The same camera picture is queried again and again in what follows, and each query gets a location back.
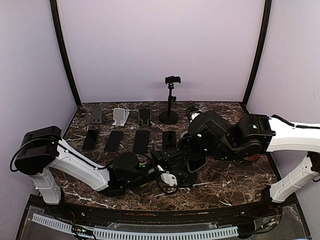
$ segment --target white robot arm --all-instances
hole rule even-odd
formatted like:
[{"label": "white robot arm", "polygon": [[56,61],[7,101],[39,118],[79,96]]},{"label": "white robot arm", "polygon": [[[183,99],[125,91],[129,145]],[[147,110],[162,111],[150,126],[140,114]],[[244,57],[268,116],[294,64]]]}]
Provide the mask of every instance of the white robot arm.
[{"label": "white robot arm", "polygon": [[[220,160],[243,160],[281,150],[308,151],[302,162],[287,176],[270,186],[273,203],[288,196],[320,175],[320,124],[289,122],[277,115],[248,114],[235,125],[214,111],[202,113],[194,106],[186,112],[188,134],[203,154]],[[195,144],[185,144],[185,149]]]},{"label": "white robot arm", "polygon": [[115,158],[113,167],[101,166],[73,149],[60,134],[61,129],[56,126],[28,132],[10,165],[12,172],[29,175],[49,205],[58,205],[62,199],[62,191],[49,168],[61,170],[108,197],[124,195],[127,188],[149,182],[155,178],[156,171],[169,186],[178,185],[177,177],[168,169],[165,171],[164,166],[155,162],[140,165],[137,156],[131,152]]},{"label": "white robot arm", "polygon": [[308,151],[293,171],[271,185],[272,202],[282,203],[292,193],[320,175],[320,124],[284,122],[274,117],[270,118],[269,124],[275,131],[275,136],[272,137],[267,152]]},{"label": "white robot arm", "polygon": [[[188,156],[194,157],[194,153],[200,159],[213,156],[221,160],[241,160],[255,154],[280,150],[308,151],[307,156],[291,173],[270,186],[269,196],[274,203],[282,203],[289,195],[320,175],[320,124],[295,123],[278,116],[249,114],[230,128],[227,121],[216,112],[197,111],[194,114],[195,109],[192,109],[188,113],[191,116],[189,136],[186,140],[182,138],[180,145],[182,161],[187,164],[190,161]],[[107,168],[78,153],[60,135],[61,130],[55,126],[27,133],[22,147],[17,151],[16,160],[15,155],[11,161],[12,165],[15,160],[17,168],[13,172],[19,170],[29,175],[47,204],[58,205],[62,194],[49,167],[59,169],[110,197],[123,195],[127,186],[140,186],[155,177],[155,165],[139,165],[133,153],[118,157],[116,161],[113,160],[113,168]],[[177,186],[177,175],[171,174],[168,169],[164,171],[168,165],[163,164],[170,161],[162,158],[161,153],[154,153],[155,159],[159,159],[156,165],[162,180],[170,186]]]},{"label": "white robot arm", "polygon": [[61,200],[61,189],[56,184],[49,167],[59,169],[76,179],[81,180],[89,185],[93,190],[102,191],[108,187],[110,180],[109,171],[87,157],[81,155],[76,150],[61,139],[57,146],[59,155],[48,166],[43,169],[42,173],[29,175],[37,190],[40,191],[43,200],[50,205],[57,205]]}]

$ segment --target white wall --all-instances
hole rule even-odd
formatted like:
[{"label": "white wall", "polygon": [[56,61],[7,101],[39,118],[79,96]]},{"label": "white wall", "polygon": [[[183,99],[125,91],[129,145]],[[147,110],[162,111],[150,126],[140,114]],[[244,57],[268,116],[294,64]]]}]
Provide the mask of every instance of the white wall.
[{"label": "white wall", "polygon": [[[303,123],[320,123],[320,1],[273,1],[250,113],[277,114]],[[273,154],[282,176],[304,152]],[[313,239],[320,239],[320,184],[297,192]]]},{"label": "white wall", "polygon": [[0,232],[16,238],[32,181],[9,163],[26,132],[66,129],[76,104],[61,60],[50,1],[0,1]]},{"label": "white wall", "polygon": [[264,0],[60,0],[74,78],[85,102],[242,101]]}]

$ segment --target brown marble surface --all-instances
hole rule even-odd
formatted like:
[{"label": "brown marble surface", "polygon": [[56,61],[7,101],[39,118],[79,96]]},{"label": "brown marble surface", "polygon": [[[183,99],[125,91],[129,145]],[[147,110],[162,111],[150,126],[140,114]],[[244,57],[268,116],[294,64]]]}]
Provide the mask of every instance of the brown marble surface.
[{"label": "brown marble surface", "polygon": [[[240,105],[234,102],[197,102],[196,104],[204,112],[215,110],[231,124],[235,124],[245,114]],[[150,131],[149,151],[161,150],[163,131],[176,131],[179,137],[187,130],[189,122],[185,110],[188,105],[188,102],[173,103],[172,109],[178,113],[179,122],[175,125],[164,125],[159,122],[158,115],[167,108],[166,102],[84,104],[74,117],[64,139],[71,147],[101,165],[106,165],[122,153],[131,152],[136,130]],[[137,110],[142,106],[152,107],[152,126],[139,126]],[[102,108],[107,117],[104,124],[90,123],[92,107]],[[113,108],[116,107],[131,110],[124,127],[112,126]],[[100,129],[100,135],[95,150],[83,152],[82,145],[88,129]],[[116,154],[104,152],[106,140],[112,130],[124,131],[123,140]],[[276,182],[276,176],[266,156],[261,156],[259,160],[245,165],[208,158],[207,165],[198,171],[195,186],[180,189],[175,195],[164,195],[155,182],[151,182],[145,188],[128,190],[124,196],[106,197],[59,170],[52,169],[52,173],[57,184],[62,186],[65,200],[69,203],[143,211],[197,210],[252,203],[259,201],[263,188]]]}]

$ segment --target black smartphone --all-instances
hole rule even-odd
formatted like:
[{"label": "black smartphone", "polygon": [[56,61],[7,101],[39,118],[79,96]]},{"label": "black smartphone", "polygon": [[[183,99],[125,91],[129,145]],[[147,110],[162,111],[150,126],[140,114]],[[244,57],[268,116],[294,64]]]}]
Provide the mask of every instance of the black smartphone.
[{"label": "black smartphone", "polygon": [[198,169],[202,168],[207,164],[206,157],[203,157],[197,161],[187,161],[186,167],[190,173],[196,172]]},{"label": "black smartphone", "polygon": [[83,151],[93,151],[96,148],[97,140],[99,136],[99,129],[90,129],[86,133],[84,143],[82,146]]},{"label": "black smartphone", "polygon": [[150,132],[147,130],[138,130],[135,132],[133,152],[136,154],[146,154],[148,152]]},{"label": "black smartphone", "polygon": [[177,150],[177,137],[175,131],[162,133],[162,150]]},{"label": "black smartphone", "polygon": [[112,131],[106,141],[104,151],[112,154],[117,153],[123,136],[123,131]]}]

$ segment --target black tripod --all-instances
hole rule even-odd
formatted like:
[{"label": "black tripod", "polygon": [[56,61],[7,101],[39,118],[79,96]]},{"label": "black tripod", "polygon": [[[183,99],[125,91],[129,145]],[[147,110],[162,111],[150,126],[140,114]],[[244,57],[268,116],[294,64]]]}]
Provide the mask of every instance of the black tripod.
[{"label": "black tripod", "polygon": [[165,84],[168,84],[169,97],[168,97],[168,110],[163,111],[159,115],[159,121],[163,124],[172,125],[178,122],[178,114],[171,110],[172,102],[177,100],[177,97],[172,96],[172,89],[174,89],[174,83],[181,83],[181,78],[179,76],[168,76],[165,78]]}]

